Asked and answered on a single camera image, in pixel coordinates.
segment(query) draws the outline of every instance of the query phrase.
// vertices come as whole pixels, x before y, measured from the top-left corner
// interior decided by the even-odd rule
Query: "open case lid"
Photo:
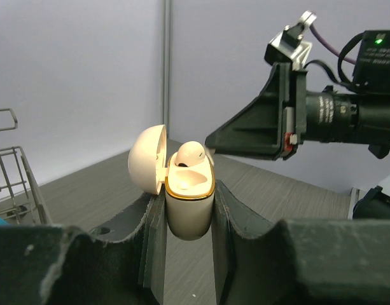
[[[132,181],[143,191],[159,194],[165,181],[167,134],[165,125],[144,130],[129,154],[129,172]]]

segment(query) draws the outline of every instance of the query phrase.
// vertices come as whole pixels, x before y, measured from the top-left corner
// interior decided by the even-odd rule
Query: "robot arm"
[[[330,79],[353,94],[327,86],[322,92],[306,89],[306,60],[312,47],[302,34],[316,16],[307,11],[294,27],[285,27],[267,46],[272,65],[260,94],[241,112],[210,134],[205,146],[215,153],[256,159],[288,159],[305,140],[368,144],[379,159],[390,151],[390,30],[356,35],[340,52],[337,80],[320,60]],[[342,61],[360,41],[353,81],[342,71]]]

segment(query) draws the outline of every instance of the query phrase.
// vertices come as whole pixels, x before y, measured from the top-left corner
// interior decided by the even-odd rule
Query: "gold rim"
[[[173,157],[173,155],[168,160],[168,167],[171,166],[171,159],[172,159],[172,157]],[[202,200],[202,199],[205,199],[205,198],[208,198],[208,197],[212,196],[213,193],[214,193],[214,187],[215,187],[215,183],[216,183],[216,181],[214,180],[214,168],[213,168],[213,165],[212,165],[211,160],[209,159],[209,157],[206,156],[206,158],[209,160],[210,170],[212,171],[212,186],[211,186],[210,190],[207,193],[204,193],[204,194],[201,194],[201,195],[198,195],[198,196],[185,196],[185,195],[176,194],[169,187],[168,176],[166,176],[166,178],[165,178],[165,188],[166,188],[167,193],[169,195],[173,196],[174,198],[181,199],[181,200]]]

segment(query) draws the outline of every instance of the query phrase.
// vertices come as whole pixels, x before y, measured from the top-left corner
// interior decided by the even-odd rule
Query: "red component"
[[[284,135],[284,152],[292,151],[294,145],[289,143],[289,138],[291,138],[292,132],[286,132]]]

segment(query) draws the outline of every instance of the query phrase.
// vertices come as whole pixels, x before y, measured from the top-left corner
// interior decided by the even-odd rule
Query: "black cable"
[[[339,74],[339,78],[343,83],[351,84],[351,81],[347,78],[342,70],[342,62],[346,55],[353,50],[353,48],[361,41],[363,38],[363,33],[357,34],[354,36],[340,51],[339,58],[337,60],[337,72]]]
[[[314,37],[332,54],[336,55],[337,57],[340,56],[340,52],[338,52],[334,47],[332,47],[316,30],[314,25],[312,24],[310,27],[310,31],[314,35]],[[356,65],[356,61],[352,58],[345,57],[345,62],[349,62],[352,65]]]
[[[339,81],[337,78],[336,78],[336,75],[335,73],[332,71],[332,69],[326,64],[324,63],[322,60],[318,60],[318,59],[314,59],[314,60],[311,60],[310,62],[306,63],[305,66],[303,67],[304,69],[306,69],[306,67],[310,64],[314,64],[314,65],[318,65],[320,66],[320,68],[322,68],[325,73],[328,75],[329,79],[336,85],[340,85],[340,86],[343,86],[343,87],[348,87],[350,86],[349,83],[344,83],[344,82],[341,82]]]

